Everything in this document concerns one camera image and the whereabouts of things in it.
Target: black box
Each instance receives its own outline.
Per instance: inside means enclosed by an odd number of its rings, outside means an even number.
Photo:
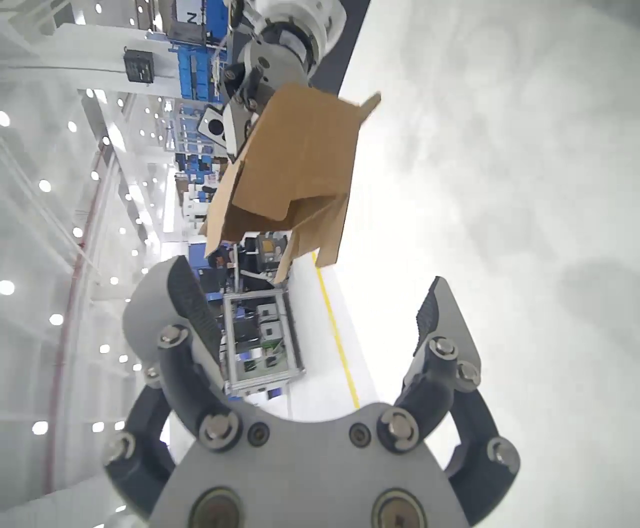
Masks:
[[[124,67],[127,71],[127,78],[132,83],[151,84],[154,82],[154,54],[150,51],[126,49]]]

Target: yellow floor line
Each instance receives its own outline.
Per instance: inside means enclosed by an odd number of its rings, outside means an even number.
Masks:
[[[316,266],[316,252],[311,253],[314,260],[314,267]],[[324,305],[326,306],[326,311],[329,314],[329,321],[331,322],[331,328],[333,330],[333,339],[335,340],[335,345],[338,347],[338,354],[340,355],[340,362],[342,363],[342,368],[344,369],[344,375],[347,378],[347,385],[349,385],[349,392],[351,393],[351,399],[353,400],[353,406],[356,409],[360,408],[360,400],[358,398],[358,393],[356,392],[356,385],[353,383],[353,376],[351,375],[351,371],[349,370],[349,363],[347,361],[347,356],[344,353],[344,347],[342,346],[342,339],[340,339],[340,332],[338,332],[338,324],[335,322],[335,316],[333,314],[333,308],[331,308],[331,301],[329,300],[329,295],[326,292],[326,286],[324,285],[324,279],[322,277],[322,271],[319,268],[316,268],[316,273],[318,275],[318,282],[320,283],[320,290],[322,291],[322,297],[324,299]]]

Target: open cardboard box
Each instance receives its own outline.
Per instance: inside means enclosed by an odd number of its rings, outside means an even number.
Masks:
[[[316,266],[335,264],[349,203],[358,132],[380,103],[357,106],[298,84],[282,86],[225,171],[201,234],[205,256],[247,231],[291,231],[275,282],[293,259],[319,248]]]

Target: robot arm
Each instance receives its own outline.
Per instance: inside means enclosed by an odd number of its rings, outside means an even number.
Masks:
[[[220,92],[227,155],[234,160],[272,94],[285,83],[308,85],[317,66],[338,42],[346,22],[339,0],[232,0],[230,25],[237,29],[242,14],[253,25],[251,40],[238,61],[223,72]],[[218,141],[205,115],[198,130]]]
[[[518,453],[477,390],[477,351],[443,278],[418,323],[394,406],[291,422],[225,397],[212,360],[220,329],[186,259],[162,262],[125,310],[147,387],[109,445],[106,472],[151,528],[473,526],[509,490]],[[177,466],[159,441],[171,408],[196,438]],[[461,443],[443,471],[423,439],[447,412]]]

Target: red pipe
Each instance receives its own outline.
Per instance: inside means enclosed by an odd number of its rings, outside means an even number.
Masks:
[[[104,147],[101,147],[100,156],[96,160],[93,170],[98,168],[98,162],[104,154]],[[98,199],[98,193],[102,186],[102,179],[98,182],[95,194],[91,200],[91,206],[89,213],[84,224],[84,233],[82,241],[78,244],[80,249],[84,250],[85,240],[91,229],[93,223],[93,217],[95,216],[95,203]],[[83,256],[78,253],[76,257],[76,263],[74,264],[74,271],[71,276],[71,286],[69,288],[69,299],[67,301],[67,307],[65,308],[64,320],[62,323],[62,329],[60,332],[60,343],[58,344],[58,350],[56,351],[56,360],[54,362],[53,381],[51,385],[51,397],[49,398],[49,432],[47,434],[47,450],[45,454],[45,480],[44,480],[44,495],[48,495],[56,491],[54,485],[54,466],[56,459],[56,432],[58,430],[58,405],[60,403],[60,392],[62,389],[62,373],[65,365],[65,352],[67,350],[67,341],[69,338],[69,326],[71,322],[71,313],[74,308],[75,293],[77,287],[77,281],[80,278],[83,264]]]

